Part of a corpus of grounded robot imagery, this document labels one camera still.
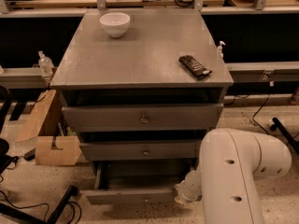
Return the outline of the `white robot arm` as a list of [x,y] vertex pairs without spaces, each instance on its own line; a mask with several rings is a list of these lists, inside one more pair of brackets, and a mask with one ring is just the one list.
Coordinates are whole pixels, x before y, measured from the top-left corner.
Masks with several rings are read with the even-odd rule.
[[292,166],[276,137],[220,128],[205,135],[199,163],[175,185],[179,203],[203,202],[206,224],[265,224],[254,180],[281,177]]

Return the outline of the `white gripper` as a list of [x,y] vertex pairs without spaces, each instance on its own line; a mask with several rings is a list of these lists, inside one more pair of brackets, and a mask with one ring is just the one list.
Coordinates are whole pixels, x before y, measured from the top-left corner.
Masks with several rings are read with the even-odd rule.
[[185,179],[174,186],[177,203],[193,203],[202,198],[201,175],[199,172],[189,171]]

